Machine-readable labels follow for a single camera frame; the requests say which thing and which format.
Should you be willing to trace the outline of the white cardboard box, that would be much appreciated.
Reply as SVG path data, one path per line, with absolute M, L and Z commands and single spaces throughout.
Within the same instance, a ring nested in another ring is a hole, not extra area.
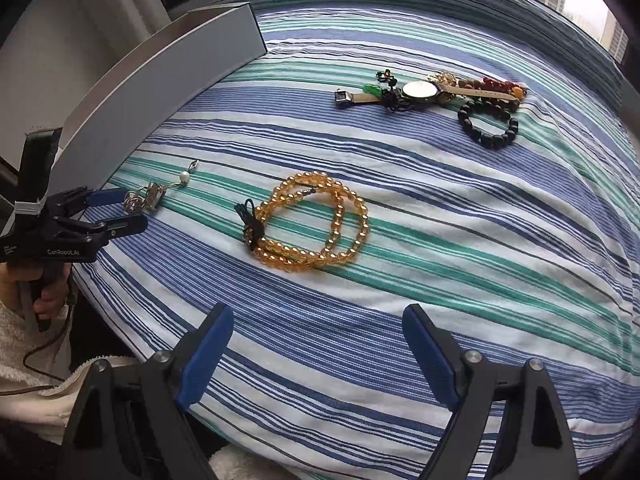
M 100 188 L 184 104 L 266 52 L 248 3 L 186 12 L 116 63 L 66 118 L 49 192 Z

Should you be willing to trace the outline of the white fleece left sleeve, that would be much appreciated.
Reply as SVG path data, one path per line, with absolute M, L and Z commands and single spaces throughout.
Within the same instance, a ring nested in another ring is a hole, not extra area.
M 40 334 L 15 308 L 1 307 L 1 417 L 60 444 L 89 367 L 137 362 L 91 304 L 63 310 Z

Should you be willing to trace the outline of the striped blue green bedsheet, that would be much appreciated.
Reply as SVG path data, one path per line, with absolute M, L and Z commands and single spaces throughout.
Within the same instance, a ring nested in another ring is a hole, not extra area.
M 535 0 L 247 2 L 267 52 L 166 119 L 111 177 L 170 192 L 146 231 L 76 266 L 137 355 L 171 348 L 216 302 L 234 333 L 194 408 L 305 479 L 413 479 L 448 422 L 401 329 L 420 304 L 461 347 L 544 362 L 577 465 L 639 416 L 639 161 L 623 77 Z M 429 80 L 512 93 L 390 110 L 336 90 Z M 319 170 L 366 203 L 356 258 L 286 272 L 252 256 L 234 207 Z

